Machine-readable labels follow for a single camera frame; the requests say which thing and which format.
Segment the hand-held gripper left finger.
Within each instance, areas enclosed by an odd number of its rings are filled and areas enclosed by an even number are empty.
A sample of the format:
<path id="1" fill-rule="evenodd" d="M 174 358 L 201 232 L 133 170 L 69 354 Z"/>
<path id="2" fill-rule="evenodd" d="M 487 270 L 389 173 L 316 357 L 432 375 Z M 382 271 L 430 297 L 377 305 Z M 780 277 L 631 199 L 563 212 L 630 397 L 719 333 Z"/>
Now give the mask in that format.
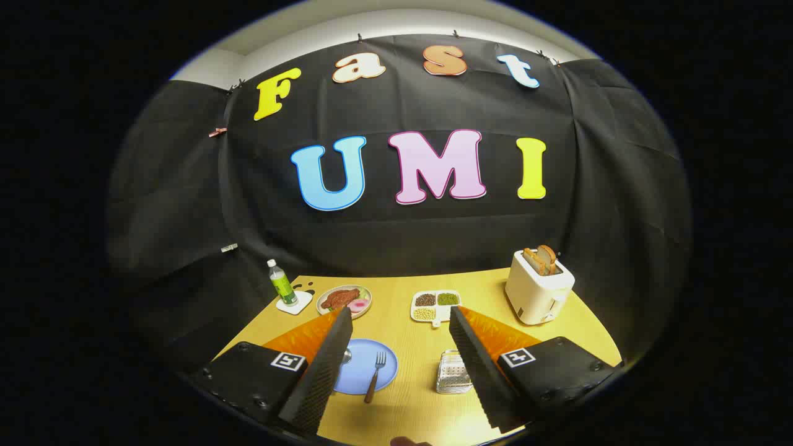
<path id="1" fill-rule="evenodd" d="M 264 345 L 238 342 L 189 379 L 264 426 L 316 435 L 352 331 L 349 308 L 331 311 Z"/>

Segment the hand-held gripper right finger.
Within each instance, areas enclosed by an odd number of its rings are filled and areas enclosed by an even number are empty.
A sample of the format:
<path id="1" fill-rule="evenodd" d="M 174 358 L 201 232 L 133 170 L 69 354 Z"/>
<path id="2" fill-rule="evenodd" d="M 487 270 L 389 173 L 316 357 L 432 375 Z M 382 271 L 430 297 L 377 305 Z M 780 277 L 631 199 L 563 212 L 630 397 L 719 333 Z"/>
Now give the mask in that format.
<path id="1" fill-rule="evenodd" d="M 452 308 L 449 330 L 488 423 L 503 434 L 555 424 L 615 373 L 567 337 L 539 341 L 470 308 Z"/>

